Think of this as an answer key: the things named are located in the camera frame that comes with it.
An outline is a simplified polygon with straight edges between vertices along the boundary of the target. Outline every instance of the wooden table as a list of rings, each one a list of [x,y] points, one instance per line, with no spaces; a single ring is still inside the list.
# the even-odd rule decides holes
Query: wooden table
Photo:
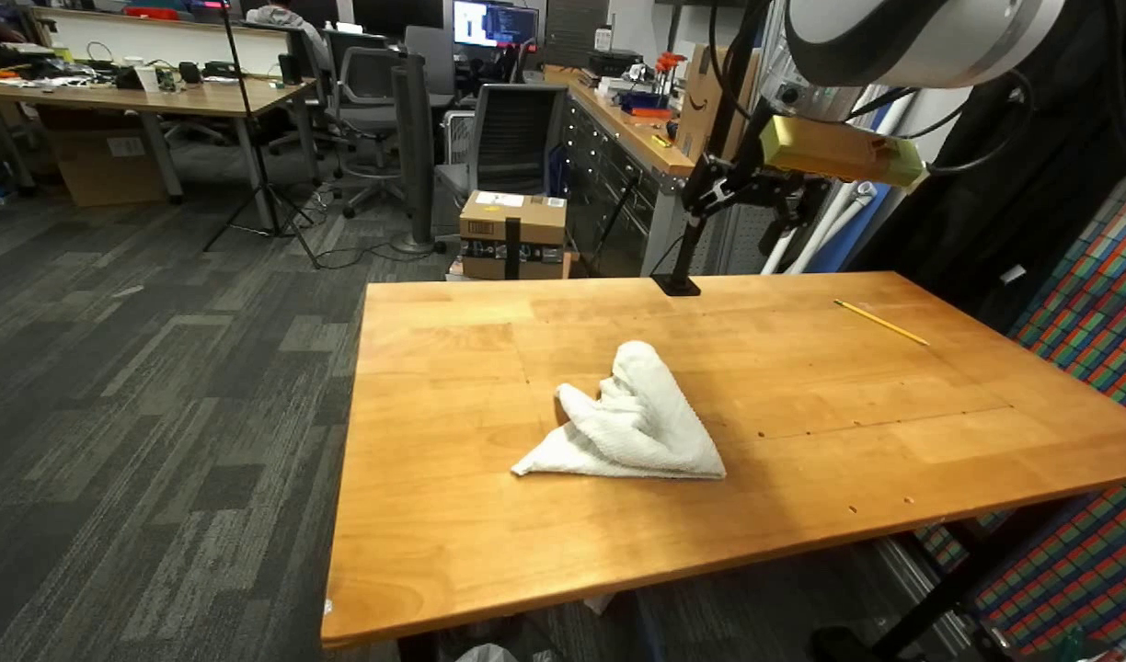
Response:
[[[371,284],[320,641],[418,636],[1126,483],[1126,408],[896,276],[700,286]],[[554,383],[594,389],[625,337],[667,358],[729,479],[510,479],[554,428]]]
[[[300,147],[312,156],[312,135],[307,135],[307,120],[300,114],[300,91],[307,90],[307,82],[300,86],[287,86],[287,90],[273,90],[267,82],[250,82],[250,114],[266,114],[273,107],[289,107],[293,110],[293,126],[300,131]],[[0,99],[11,103],[31,103],[31,107],[72,107],[72,110],[133,110],[143,120],[143,135],[150,145],[150,156],[158,162],[163,172],[163,188],[168,197],[179,197],[185,188],[168,167],[165,156],[165,140],[163,140],[163,114],[179,114],[179,118],[229,118],[235,126],[239,147],[241,147],[241,162],[245,162],[245,177],[250,177],[250,191],[256,194],[256,213],[261,224],[273,228],[273,211],[267,211],[267,194],[266,194],[266,181],[252,167],[252,140],[250,140],[250,126],[245,126],[245,110],[241,110],[241,94],[235,86],[186,86],[185,91],[138,91],[138,90],[17,90],[17,86],[0,86]],[[0,147],[7,152],[14,172],[23,177],[23,188],[31,188],[31,177],[23,162],[23,156],[14,152],[14,140],[3,129],[0,118]]]

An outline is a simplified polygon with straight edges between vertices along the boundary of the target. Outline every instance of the table top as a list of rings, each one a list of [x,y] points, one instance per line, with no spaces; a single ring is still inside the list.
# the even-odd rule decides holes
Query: table top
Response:
[[[371,284],[323,642],[407,636],[1126,483],[1126,408],[901,276]],[[618,343],[723,483],[510,479]]]
[[[312,82],[273,90],[267,82],[250,82],[250,110],[287,103]],[[138,90],[17,90],[0,86],[0,99],[36,103],[36,107],[82,107],[82,110],[138,110],[138,114],[195,114],[195,118],[241,118],[241,99],[235,86],[186,86],[185,91],[138,91]]]
[[[601,99],[587,86],[572,82],[566,90],[571,90],[571,99],[586,107],[603,126],[603,131],[612,131],[644,167],[667,177],[675,177],[675,181],[685,181],[694,168],[694,162],[685,152],[675,152],[673,140],[653,135],[653,120],[630,118],[623,107],[612,107],[606,99]]]

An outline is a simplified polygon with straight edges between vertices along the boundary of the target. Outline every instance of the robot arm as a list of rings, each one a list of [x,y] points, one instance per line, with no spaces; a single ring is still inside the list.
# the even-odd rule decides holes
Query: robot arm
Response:
[[[862,86],[966,90],[1009,72],[1063,0],[771,0],[761,64],[771,110],[839,120]]]

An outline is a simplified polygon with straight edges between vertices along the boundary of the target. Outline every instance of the white cloth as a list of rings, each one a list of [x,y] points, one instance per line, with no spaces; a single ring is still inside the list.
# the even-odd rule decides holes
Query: white cloth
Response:
[[[723,479],[704,421],[647,343],[615,354],[601,400],[566,383],[554,397],[566,424],[514,473]]]

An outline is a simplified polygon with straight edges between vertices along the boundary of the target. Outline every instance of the gray carpet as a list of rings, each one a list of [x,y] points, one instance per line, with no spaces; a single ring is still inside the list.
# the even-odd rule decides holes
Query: gray carpet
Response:
[[[365,284],[440,280],[404,221],[312,211],[289,240],[230,228],[235,152],[179,147],[186,202],[0,211],[0,660],[317,660]],[[284,181],[298,162],[274,159]],[[901,591],[867,548],[667,586],[603,617],[554,608],[455,630],[532,662],[805,660],[813,626],[884,630]],[[388,646],[331,660],[395,660]]]

